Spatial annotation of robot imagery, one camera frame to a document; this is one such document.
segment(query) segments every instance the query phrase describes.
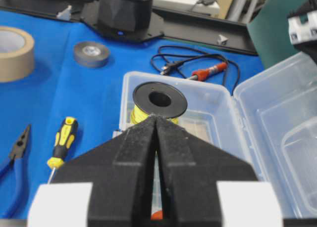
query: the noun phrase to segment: power cord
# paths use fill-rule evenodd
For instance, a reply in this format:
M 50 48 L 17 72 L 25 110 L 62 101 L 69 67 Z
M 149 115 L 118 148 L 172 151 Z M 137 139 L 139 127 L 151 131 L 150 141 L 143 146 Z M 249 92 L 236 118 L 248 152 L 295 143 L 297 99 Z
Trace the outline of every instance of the power cord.
M 201 55 L 184 55 L 184 54 L 162 53 L 161 51 L 163 49 L 166 49 L 166 48 L 184 49 L 184 50 L 189 50 L 189 51 L 192 51 L 192 52 L 199 53 Z M 154 63 L 154 59 L 157 58 L 157 57 L 162 58 L 166 62 L 165 66 L 163 66 L 162 70 L 159 69 Z M 170 60 L 167 59 L 167 57 L 178 57 L 178 58 L 187 58 L 187 59 L 177 60 L 177 61 L 170 61 Z M 234 65 L 237 68 L 237 79 L 236 79 L 236 81 L 234 83 L 234 86 L 233 86 L 233 89 L 232 89 L 232 93 L 231 93 L 231 94 L 233 94 L 233 91 L 237 87 L 237 85 L 239 83 L 239 80 L 240 80 L 240 67 L 239 67 L 239 65 L 237 63 L 235 63 L 232 60 L 228 60 L 226 57 L 224 57 L 221 54 L 211 54 L 211 53 L 208 53 L 208 52 L 205 52 L 205 51 L 202 51 L 202 50 L 198 50 L 198 49 L 194 49 L 194 48 L 191 48 L 191 47 L 187 47 L 187 46 L 163 45 L 163 46 L 160 46 L 158 48 L 158 53 L 156 55 L 152 56 L 150 63 L 153 66 L 153 68 L 155 68 L 157 71 L 159 71 L 159 73 L 161 75 L 169 75 L 170 72 L 172 72 L 173 70 L 176 70 L 184 79 L 187 79 L 187 77 L 180 71 L 180 67 L 182 65 L 184 65 L 186 62 L 197 60 L 197 59 L 201 59 L 201 58 L 217 59 L 217 60 L 220 60 L 222 62 L 225 62 L 228 66 L 229 66 L 229 64 L 232 64 L 232 65 Z M 228 69 L 226 69 L 224 71 L 224 75 L 223 75 L 223 78 L 222 78 L 222 85 L 223 86 L 225 86 L 225 84 L 226 84 L 227 72 L 228 72 Z

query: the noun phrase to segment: clear plastic storage box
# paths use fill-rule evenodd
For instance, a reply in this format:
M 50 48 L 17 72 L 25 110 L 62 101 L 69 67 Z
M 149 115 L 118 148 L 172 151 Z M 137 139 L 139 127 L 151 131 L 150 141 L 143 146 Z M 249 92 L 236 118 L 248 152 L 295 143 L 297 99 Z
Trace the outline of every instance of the clear plastic storage box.
M 298 53 L 240 84 L 223 86 L 130 72 L 124 77 L 120 129 L 132 126 L 134 88 L 158 81 L 188 101 L 179 125 L 191 134 L 250 162 L 273 184 L 285 218 L 317 216 L 317 66 Z M 155 168 L 153 212 L 160 209 Z

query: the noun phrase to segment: table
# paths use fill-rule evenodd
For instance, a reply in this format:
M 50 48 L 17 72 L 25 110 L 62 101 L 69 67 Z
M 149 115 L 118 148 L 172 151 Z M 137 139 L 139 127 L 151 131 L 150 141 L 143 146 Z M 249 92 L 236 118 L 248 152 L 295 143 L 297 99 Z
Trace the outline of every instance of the table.
M 77 139 L 66 160 L 111 139 L 119 124 L 124 74 L 129 71 L 157 74 L 150 65 L 150 58 L 159 46 L 188 44 L 164 39 L 141 44 L 115 42 L 100 37 L 82 23 L 46 20 L 5 11 L 0 11 L 0 25 L 20 28 L 35 39 L 34 72 L 16 82 L 0 83 L 0 162 L 9 154 L 12 144 L 27 124 L 32 125 L 24 156 L 25 195 L 13 216 L 25 219 L 38 186 L 49 178 L 51 170 L 46 162 L 52 155 L 55 134 L 62 120 L 73 116 L 79 122 Z M 106 45 L 111 53 L 108 64 L 99 69 L 77 64 L 73 47 L 82 41 Z M 238 63 L 241 67 L 240 83 L 264 69 L 256 56 L 189 46 L 221 53 Z M 204 59 L 188 63 L 182 71 L 190 76 L 192 71 L 214 64 L 215 61 Z M 213 76 L 207 82 L 221 84 L 222 76 Z M 230 66 L 227 78 L 230 91 L 235 79 L 236 69 Z M 8 172 L 0 180 L 0 212 L 11 202 L 14 187 L 14 172 Z

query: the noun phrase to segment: yellow wire spool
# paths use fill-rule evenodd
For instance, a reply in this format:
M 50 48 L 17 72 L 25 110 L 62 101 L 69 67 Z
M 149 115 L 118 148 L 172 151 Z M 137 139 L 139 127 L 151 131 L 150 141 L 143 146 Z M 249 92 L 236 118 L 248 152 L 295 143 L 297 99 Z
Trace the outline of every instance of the yellow wire spool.
M 181 91 L 161 82 L 147 82 L 133 91 L 135 106 L 130 122 L 138 124 L 151 114 L 162 116 L 178 124 L 178 117 L 187 109 L 187 100 Z
M 130 120 L 133 124 L 138 124 L 138 123 L 144 121 L 145 119 L 147 119 L 148 116 L 149 115 L 146 114 L 144 111 L 142 111 L 137 105 L 134 105 L 134 108 L 131 112 Z M 178 117 L 170 118 L 168 120 L 170 120 L 172 123 L 175 123 L 178 125 Z

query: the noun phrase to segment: yellow and black screwdriver handle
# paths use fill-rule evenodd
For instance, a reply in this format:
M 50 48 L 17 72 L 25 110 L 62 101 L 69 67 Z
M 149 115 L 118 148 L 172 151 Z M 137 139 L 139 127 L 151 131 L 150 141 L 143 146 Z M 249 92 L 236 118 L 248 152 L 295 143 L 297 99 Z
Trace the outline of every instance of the yellow and black screwdriver handle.
M 58 169 L 64 164 L 65 157 L 74 142 L 78 129 L 78 122 L 73 117 L 66 117 L 56 134 L 53 156 L 48 160 L 48 166 Z

